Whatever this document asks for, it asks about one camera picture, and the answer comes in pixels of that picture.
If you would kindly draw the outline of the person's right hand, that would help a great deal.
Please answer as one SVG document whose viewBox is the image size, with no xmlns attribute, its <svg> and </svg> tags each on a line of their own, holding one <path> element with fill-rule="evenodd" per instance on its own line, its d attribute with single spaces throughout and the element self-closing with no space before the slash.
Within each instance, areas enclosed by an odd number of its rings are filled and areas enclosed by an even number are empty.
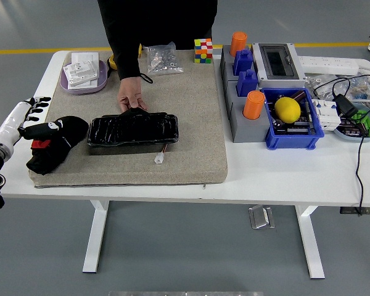
<svg viewBox="0 0 370 296">
<path fill-rule="evenodd" d="M 147 110 L 147 105 L 142 99 L 140 76 L 124 78 L 120 81 L 117 102 L 121 112 L 131 108 Z"/>
</svg>

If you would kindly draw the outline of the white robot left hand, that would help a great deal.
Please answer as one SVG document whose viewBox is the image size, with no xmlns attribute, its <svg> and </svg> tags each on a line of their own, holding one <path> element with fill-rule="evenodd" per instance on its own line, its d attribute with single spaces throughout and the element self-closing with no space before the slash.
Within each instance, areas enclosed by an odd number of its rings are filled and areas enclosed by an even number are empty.
<svg viewBox="0 0 370 296">
<path fill-rule="evenodd" d="M 36 114 L 43 112 L 44 108 L 49 106 L 50 100 L 50 97 L 31 97 L 19 102 L 0 127 L 0 143 L 7 148 L 13 148 L 20 139 L 18 129 L 26 121 L 39 121 L 40 118 Z"/>
</svg>

